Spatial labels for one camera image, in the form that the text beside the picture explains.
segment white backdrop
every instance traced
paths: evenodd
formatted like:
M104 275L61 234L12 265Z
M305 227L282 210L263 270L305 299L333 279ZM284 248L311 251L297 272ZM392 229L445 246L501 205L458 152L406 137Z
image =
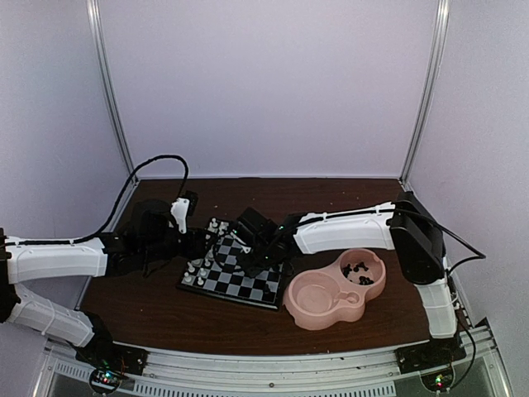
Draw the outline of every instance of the white backdrop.
M132 158L192 176L398 176L437 2L108 0ZM179 174L160 163L142 177Z
M0 227L33 238L94 232L126 170L86 2L0 2L0 37ZM72 307L85 280L39 280L31 289ZM0 324L0 395L30 395L44 343L36 331Z
M456 272L487 317L514 395L529 367L529 4L458 0L411 183L433 215L488 255ZM450 243L453 261L469 252Z

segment chessboard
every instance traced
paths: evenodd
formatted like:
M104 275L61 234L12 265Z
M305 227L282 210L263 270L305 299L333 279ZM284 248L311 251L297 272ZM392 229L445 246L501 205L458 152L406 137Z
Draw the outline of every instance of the chessboard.
M188 262L188 269L178 288L242 304L276 309L282 305L283 265L277 270L263 270L255 278L248 277L237 265L237 255L246 250L230 234L229 223L213 218L208 231L215 241L206 257Z

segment dark wooden table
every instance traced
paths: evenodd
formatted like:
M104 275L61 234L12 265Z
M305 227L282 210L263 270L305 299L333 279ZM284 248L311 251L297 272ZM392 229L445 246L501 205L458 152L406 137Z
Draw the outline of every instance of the dark wooden table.
M142 181L132 204L142 199L174 201L176 180ZM194 179L199 194L189 224L205 227L210 217L235 219L252 206L281 222L288 213L332 212L390 201L401 187L392 179ZM394 252L376 250L387 267L384 292L368 302L356 323L337 323L309 332L294 325L282 308L275 312L192 294L175 285L185 260L143 279L141 274L93 279L83 310L99 314L119 342L146 347L237 355L349 352L428 339L428 326L415 288L401 275ZM333 262L339 251L293 261L297 273Z

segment double pet bowl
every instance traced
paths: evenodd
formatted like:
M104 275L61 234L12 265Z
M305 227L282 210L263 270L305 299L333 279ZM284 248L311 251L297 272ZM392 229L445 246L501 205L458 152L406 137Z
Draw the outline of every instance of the double pet bowl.
M372 251L348 250L329 266L297 275L284 305L296 325L316 331L359 320L365 303L379 296L385 284L386 268Z

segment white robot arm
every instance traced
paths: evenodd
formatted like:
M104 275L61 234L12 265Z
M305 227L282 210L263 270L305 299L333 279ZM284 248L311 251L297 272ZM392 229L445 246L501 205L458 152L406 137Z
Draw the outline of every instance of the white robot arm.
M309 213L299 222L320 219L298 228L293 235L299 250L304 254L320 251L345 250L351 248L382 248L394 250L389 224L395 205L383 203L359 212L371 212L361 215L348 213ZM446 270L446 258L443 257ZM430 335L433 338L453 337L457 330L457 320L452 305L447 276L443 276L426 285L415 284L426 310Z
M125 362L129 373L141 373L138 362L145 362L145 351L119 347L97 315L55 304L21 283L68 275L112 277L145 271L150 263L175 256L204 256L207 232L186 225L196 202L196 194L188 192L172 206L159 200L138 203L118 233L94 238L28 240L6 237L0 229L0 323L64 339L97 368L119 371Z
M445 365L465 357L446 269L441 225L410 192L392 203L342 213L304 213L275 225L254 209L237 219L233 235L251 250L237 258L255 276L295 256L350 248L395 250L406 280L417 287L431 340L397 350L401 372Z

